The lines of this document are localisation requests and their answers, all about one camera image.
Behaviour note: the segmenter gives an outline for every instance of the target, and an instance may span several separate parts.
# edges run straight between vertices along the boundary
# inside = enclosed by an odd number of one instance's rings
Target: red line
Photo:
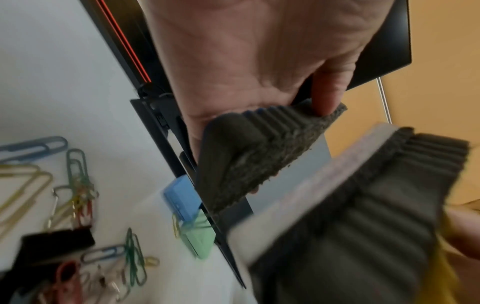
[[[119,24],[115,20],[115,17],[113,16],[112,12],[108,8],[107,4],[105,3],[105,0],[96,0],[98,5],[100,6],[102,12],[105,14],[105,17],[107,18],[108,22],[110,23],[111,27],[115,30],[116,35],[121,41],[121,44],[123,44],[123,47],[126,49],[128,55],[130,56],[131,60],[135,64],[136,68],[138,69],[138,72],[140,73],[141,77],[143,78],[143,81],[145,82],[152,82],[150,79],[150,76],[148,75],[147,71],[145,70],[144,66],[142,65],[140,59],[138,58],[137,54],[135,53],[134,49],[130,45],[128,39],[126,38],[125,34],[123,33],[122,29],[120,28]]]

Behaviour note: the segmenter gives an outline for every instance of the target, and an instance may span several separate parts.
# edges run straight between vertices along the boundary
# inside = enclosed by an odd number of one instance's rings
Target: orange wall
[[[410,28],[413,63],[383,77],[393,123],[480,144],[480,2],[410,0]],[[385,120],[375,82],[347,92],[344,103],[350,110],[326,135],[332,156]],[[480,148],[450,203],[479,198]]]

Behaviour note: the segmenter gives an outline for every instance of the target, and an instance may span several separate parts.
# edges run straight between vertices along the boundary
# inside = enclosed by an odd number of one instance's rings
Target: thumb
[[[318,115],[331,114],[342,101],[354,76],[356,62],[363,48],[329,59],[313,75],[312,107]]]

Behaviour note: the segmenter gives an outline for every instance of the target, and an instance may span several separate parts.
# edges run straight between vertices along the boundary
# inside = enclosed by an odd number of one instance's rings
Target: palm
[[[393,0],[148,0],[145,14],[196,156],[226,112],[287,105],[315,73],[319,114],[340,102]]]

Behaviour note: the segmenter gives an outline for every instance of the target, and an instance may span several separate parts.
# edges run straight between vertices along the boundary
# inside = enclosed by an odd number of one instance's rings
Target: black device
[[[156,52],[138,0],[81,0],[110,46],[139,99],[131,103],[176,177],[189,174],[195,180],[197,164],[188,141],[172,88]],[[412,62],[408,0],[396,0],[385,23],[361,54],[349,89],[381,77]],[[300,88],[294,102],[311,96],[311,78]],[[184,152],[178,157],[167,137],[173,132]],[[216,243],[243,284],[226,234],[253,213],[246,198],[215,217],[210,217]]]

